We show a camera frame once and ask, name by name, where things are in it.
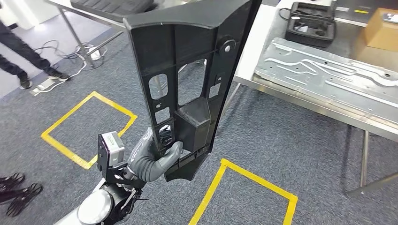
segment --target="cable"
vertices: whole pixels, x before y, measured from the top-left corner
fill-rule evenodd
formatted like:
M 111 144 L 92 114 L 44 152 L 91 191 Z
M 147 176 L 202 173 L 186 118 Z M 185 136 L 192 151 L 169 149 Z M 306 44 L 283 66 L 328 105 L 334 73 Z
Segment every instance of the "cable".
M 76 56 L 77 57 L 79 57 L 79 58 L 81 58 L 82 60 L 83 60 L 83 66 L 80 68 L 80 70 L 77 72 L 77 73 L 75 73 L 75 74 L 73 74 L 73 75 L 71 75 L 70 77 L 72 78 L 72 77 L 74 77 L 74 76 L 76 76 L 76 75 L 78 75 L 86 66 L 87 66 L 87 62 L 86 62 L 86 60 L 84 60 L 84 57 L 83 56 L 81 56 L 80 54 L 76 54 Z M 66 81 L 62 81 L 62 82 L 59 82 L 58 84 L 56 84 L 56 85 L 54 85 L 53 87 L 51 87 L 51 89 L 50 90 L 39 90 L 39 93 L 47 93 L 47 92 L 50 92 L 50 91 L 52 91 L 56 86 L 58 86 L 58 85 L 60 85 L 60 84 L 62 84 L 62 83 L 65 83 Z
M 47 46 L 49 43 L 55 43 L 55 46 Z M 37 51 L 38 54 L 42 54 L 43 53 L 43 49 L 54 49 L 54 54 L 63 58 L 63 59 L 68 59 L 70 60 L 73 64 L 76 64 L 76 62 L 74 61 L 77 58 L 80 58 L 83 61 L 83 66 L 79 69 L 79 71 L 73 75 L 70 76 L 70 78 L 78 75 L 80 72 L 82 72 L 86 67 L 87 67 L 87 62 L 85 60 L 85 58 L 79 54 L 80 51 L 85 51 L 86 49 L 90 49 L 90 48 L 94 48 L 94 45 L 91 45 L 89 43 L 82 43 L 83 45 L 83 49 L 80 48 L 80 46 L 76 46 L 75 47 L 75 51 L 70 53 L 70 54 L 66 54 L 65 52 L 59 50 L 59 46 L 60 46 L 60 42 L 58 40 L 49 40 L 47 42 L 45 42 L 40 48 L 36 48 L 34 49 L 34 51 Z M 94 68 L 89 68 L 86 70 L 92 70 L 92 69 L 96 69 L 100 66 L 102 66 L 104 64 L 104 56 L 105 54 L 108 52 L 108 48 L 106 46 L 103 46 L 103 48 L 105 48 L 104 52 L 102 54 L 99 55 L 99 59 L 101 59 L 101 64 L 99 64 L 98 66 L 94 67 Z M 37 94 L 39 93 L 47 93 L 52 91 L 55 87 L 57 87 L 58 85 L 65 83 L 66 81 L 62 81 L 59 82 L 58 84 L 54 85 L 53 87 L 51 87 L 51 89 L 49 90 L 38 90 Z
M 290 9 L 289 9 L 289 8 L 280 8 L 279 11 L 278 11 L 279 16 L 280 16 L 283 20 L 289 21 L 288 18 L 283 17 L 283 16 L 281 15 L 282 9 L 285 9 L 285 10 L 287 10 L 287 11 L 290 11 Z

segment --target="black pants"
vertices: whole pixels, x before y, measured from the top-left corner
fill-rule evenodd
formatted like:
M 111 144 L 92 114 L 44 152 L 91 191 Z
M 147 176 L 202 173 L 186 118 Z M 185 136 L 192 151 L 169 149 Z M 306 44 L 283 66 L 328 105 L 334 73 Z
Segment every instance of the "black pants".
M 19 37 L 17 37 L 11 30 L 0 21 L 0 42 L 18 53 L 25 59 L 27 59 L 31 64 L 39 69 L 44 70 L 46 73 L 52 72 L 50 67 L 50 62 L 46 59 L 40 57 L 28 44 L 23 42 Z M 19 66 L 8 61 L 0 54 L 0 68 L 6 72 L 14 75 L 26 74 L 24 70 L 19 68 Z

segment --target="yellow tape square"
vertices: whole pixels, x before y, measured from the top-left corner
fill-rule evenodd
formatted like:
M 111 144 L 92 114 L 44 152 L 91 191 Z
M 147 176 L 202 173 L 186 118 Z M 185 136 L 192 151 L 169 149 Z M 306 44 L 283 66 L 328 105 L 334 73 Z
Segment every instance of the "yellow tape square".
M 255 175 L 254 173 L 251 173 L 251 172 L 245 170 L 244 168 L 242 168 L 238 165 L 235 165 L 232 162 L 223 158 L 223 159 L 221 159 L 220 168 L 218 169 L 212 183 L 210 184 L 210 187 L 207 190 L 205 197 L 203 197 L 202 202 L 200 203 L 198 209 L 196 209 L 195 214 L 193 215 L 192 219 L 190 220 L 189 225 L 195 225 L 199 222 L 200 218 L 202 217 L 203 212 L 205 211 L 207 205 L 210 202 L 210 199 L 213 197 L 215 189 L 217 188 L 218 184 L 220 183 L 222 175 L 225 173 L 225 170 L 227 169 L 227 167 L 229 169 L 236 171 L 236 172 L 240 173 L 241 175 L 261 184 L 262 186 L 270 189 L 271 191 L 274 191 L 275 193 L 287 198 L 289 200 L 289 204 L 287 206 L 285 219 L 283 220 L 283 225 L 291 224 L 291 221 L 293 219 L 293 214 L 296 209 L 296 203 L 298 200 L 297 196 L 281 189 L 280 187 L 276 186 L 275 184 L 272 184 L 272 183 L 264 180 L 263 178 Z
M 97 162 L 97 155 L 95 155 L 89 162 L 87 162 L 84 159 L 82 159 L 80 156 L 69 150 L 63 144 L 59 143 L 59 141 L 51 137 L 50 132 L 53 131 L 62 122 L 64 122 L 64 120 L 66 120 L 72 113 L 74 113 L 78 108 L 80 108 L 84 103 L 86 103 L 92 97 L 96 97 L 100 101 L 110 105 L 111 107 L 121 111 L 122 113 L 130 117 L 130 120 L 127 122 L 126 126 L 121 131 L 118 132 L 119 137 L 122 136 L 124 132 L 126 132 L 126 130 L 134 123 L 134 121 L 137 118 L 137 116 L 134 115 L 130 110 L 100 95 L 98 92 L 93 91 L 90 95 L 84 98 L 81 102 L 79 102 L 79 104 L 73 107 L 69 112 L 67 112 L 64 116 L 62 116 L 58 121 L 56 121 L 53 125 L 51 125 L 46 131 L 44 131 L 41 134 L 41 138 L 43 138 L 47 143 L 52 145 L 54 148 L 56 148 L 58 151 L 60 151 L 62 154 L 68 157 L 70 160 L 72 160 L 73 162 L 75 162 L 76 164 L 78 164 L 79 166 L 83 167 L 86 170 L 90 169 L 92 165 Z

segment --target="robotic hand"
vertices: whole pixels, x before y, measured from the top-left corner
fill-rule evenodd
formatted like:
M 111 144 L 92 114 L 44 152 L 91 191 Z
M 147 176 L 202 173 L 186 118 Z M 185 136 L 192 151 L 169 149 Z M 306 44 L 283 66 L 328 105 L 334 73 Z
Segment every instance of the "robotic hand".
M 162 176 L 177 161 L 183 151 L 183 143 L 175 142 L 163 157 L 155 161 L 154 153 L 151 151 L 154 149 L 153 145 L 152 129 L 148 128 L 134 147 L 128 160 L 127 168 L 131 175 L 136 175 L 144 182 L 152 182 Z
M 143 186 L 162 176 L 180 157 L 183 143 L 175 142 L 156 160 L 153 132 L 141 137 L 127 163 L 120 164 L 124 145 L 116 132 L 99 135 L 98 168 L 105 182 L 55 225 L 120 225 L 129 218 Z

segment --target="aluminum plate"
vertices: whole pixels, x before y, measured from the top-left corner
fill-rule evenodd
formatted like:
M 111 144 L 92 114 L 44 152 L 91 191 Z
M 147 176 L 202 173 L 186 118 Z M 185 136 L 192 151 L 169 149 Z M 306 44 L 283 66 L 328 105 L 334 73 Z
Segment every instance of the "aluminum plate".
M 261 55 L 261 78 L 339 107 L 398 124 L 398 73 L 275 38 Z

